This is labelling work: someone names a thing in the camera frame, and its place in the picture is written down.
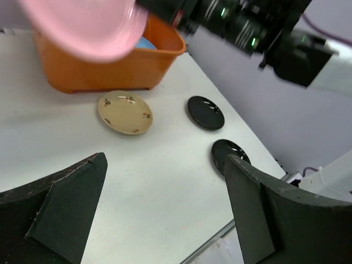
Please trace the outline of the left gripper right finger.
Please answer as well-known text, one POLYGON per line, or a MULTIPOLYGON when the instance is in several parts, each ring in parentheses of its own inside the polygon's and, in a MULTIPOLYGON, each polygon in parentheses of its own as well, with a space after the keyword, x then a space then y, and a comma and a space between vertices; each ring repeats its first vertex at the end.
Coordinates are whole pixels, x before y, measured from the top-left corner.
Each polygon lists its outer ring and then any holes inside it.
POLYGON ((351 263, 351 203, 268 175, 236 155, 224 177, 245 263, 351 263))

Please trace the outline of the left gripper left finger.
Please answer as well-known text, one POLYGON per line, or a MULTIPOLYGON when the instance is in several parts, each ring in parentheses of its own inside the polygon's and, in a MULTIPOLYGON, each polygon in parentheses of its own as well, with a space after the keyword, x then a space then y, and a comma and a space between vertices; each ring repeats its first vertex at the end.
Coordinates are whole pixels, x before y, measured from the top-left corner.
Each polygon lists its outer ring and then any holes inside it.
POLYGON ((107 173, 104 153, 1 193, 1 263, 80 263, 107 173))

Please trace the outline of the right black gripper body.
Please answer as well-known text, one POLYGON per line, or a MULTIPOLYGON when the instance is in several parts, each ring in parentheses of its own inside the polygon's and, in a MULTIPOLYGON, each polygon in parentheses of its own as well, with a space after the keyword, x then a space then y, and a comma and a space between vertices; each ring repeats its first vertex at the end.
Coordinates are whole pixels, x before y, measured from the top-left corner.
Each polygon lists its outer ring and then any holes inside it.
POLYGON ((186 35, 202 27, 248 55, 264 53, 265 17, 241 1, 139 0, 136 4, 186 35))

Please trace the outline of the blue plastic plate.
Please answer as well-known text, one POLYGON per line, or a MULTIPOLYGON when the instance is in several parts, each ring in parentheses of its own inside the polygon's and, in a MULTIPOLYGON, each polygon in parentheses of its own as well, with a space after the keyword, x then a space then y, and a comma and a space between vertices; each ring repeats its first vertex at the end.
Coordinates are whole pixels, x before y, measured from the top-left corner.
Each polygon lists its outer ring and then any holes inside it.
POLYGON ((135 48, 151 49, 156 50, 157 48, 146 38, 141 37, 138 43, 135 45, 135 48))

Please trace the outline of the pink plastic plate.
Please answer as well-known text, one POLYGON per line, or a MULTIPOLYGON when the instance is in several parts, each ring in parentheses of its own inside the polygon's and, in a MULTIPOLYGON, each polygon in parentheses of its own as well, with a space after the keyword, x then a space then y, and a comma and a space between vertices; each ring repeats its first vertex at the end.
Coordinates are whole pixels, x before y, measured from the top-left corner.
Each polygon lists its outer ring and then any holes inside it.
POLYGON ((135 1, 22 0, 18 5, 41 34, 91 62, 125 57, 144 33, 148 17, 135 1))

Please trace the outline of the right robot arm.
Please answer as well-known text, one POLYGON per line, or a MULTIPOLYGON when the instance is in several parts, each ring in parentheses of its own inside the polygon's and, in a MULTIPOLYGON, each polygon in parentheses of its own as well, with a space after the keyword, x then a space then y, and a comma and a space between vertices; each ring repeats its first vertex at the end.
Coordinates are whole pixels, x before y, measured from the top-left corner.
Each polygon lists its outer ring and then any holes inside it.
POLYGON ((185 34, 202 27, 247 56, 259 68, 306 89, 351 95, 351 43, 317 30, 297 29, 309 1, 137 1, 185 34))

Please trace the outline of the orange plastic bin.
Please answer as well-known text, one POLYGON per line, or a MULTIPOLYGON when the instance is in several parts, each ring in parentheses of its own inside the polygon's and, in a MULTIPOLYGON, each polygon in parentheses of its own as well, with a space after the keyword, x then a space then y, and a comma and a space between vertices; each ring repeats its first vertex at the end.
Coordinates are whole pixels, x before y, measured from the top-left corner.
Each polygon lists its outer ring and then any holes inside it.
POLYGON ((155 49, 135 48, 123 59, 105 64, 84 62, 62 51, 37 30, 32 40, 48 83, 56 90, 100 92, 150 90, 157 86, 175 59, 185 52, 176 29, 150 15, 143 34, 155 49))

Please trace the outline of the glossy black plate front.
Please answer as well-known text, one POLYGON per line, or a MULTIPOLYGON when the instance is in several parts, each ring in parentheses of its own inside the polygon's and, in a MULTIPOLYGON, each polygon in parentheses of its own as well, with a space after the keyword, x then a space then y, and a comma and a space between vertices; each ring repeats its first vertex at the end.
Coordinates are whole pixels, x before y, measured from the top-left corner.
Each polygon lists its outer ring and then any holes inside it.
POLYGON ((211 156, 215 167, 221 175, 224 175, 224 163, 227 155, 237 155, 251 164, 248 155, 239 145, 227 139, 219 139, 212 145, 211 156))

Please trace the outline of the small beige patterned plate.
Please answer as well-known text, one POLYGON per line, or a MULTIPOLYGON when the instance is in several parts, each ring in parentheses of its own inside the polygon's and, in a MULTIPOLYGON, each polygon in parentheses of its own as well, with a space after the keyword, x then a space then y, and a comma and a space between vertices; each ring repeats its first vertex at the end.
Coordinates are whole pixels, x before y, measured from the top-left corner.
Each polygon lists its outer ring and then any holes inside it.
POLYGON ((102 120, 117 132, 137 135, 149 130, 153 115, 149 105, 138 95, 127 91, 111 91, 98 101, 102 120))

